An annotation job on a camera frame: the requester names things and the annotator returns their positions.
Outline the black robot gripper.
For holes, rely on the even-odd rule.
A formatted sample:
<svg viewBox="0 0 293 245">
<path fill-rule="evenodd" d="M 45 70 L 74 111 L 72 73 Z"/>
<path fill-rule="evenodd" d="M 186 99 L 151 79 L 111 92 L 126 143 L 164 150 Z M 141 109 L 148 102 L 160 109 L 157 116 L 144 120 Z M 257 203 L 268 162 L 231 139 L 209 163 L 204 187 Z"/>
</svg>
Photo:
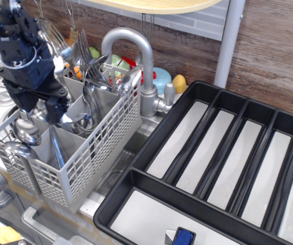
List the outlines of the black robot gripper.
<svg viewBox="0 0 293 245">
<path fill-rule="evenodd" d="M 53 54 L 47 43 L 37 46 L 3 43 L 0 48 L 3 83 L 19 109 L 31 112 L 38 99 L 47 99 L 48 122 L 56 124 L 71 105 L 66 89 L 54 76 Z"/>
</svg>

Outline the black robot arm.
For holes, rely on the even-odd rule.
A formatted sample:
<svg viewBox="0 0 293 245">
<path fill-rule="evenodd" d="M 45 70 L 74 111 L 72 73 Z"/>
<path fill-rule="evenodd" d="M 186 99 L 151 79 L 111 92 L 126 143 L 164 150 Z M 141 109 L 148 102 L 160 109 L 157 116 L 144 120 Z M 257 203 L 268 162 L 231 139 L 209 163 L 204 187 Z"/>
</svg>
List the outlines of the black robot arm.
<svg viewBox="0 0 293 245">
<path fill-rule="evenodd" d="M 67 112 L 67 90 L 54 75 L 55 54 L 39 34 L 37 19 L 21 1 L 0 1 L 0 76 L 18 108 L 29 113 L 45 102 L 48 120 L 57 124 Z"/>
</svg>

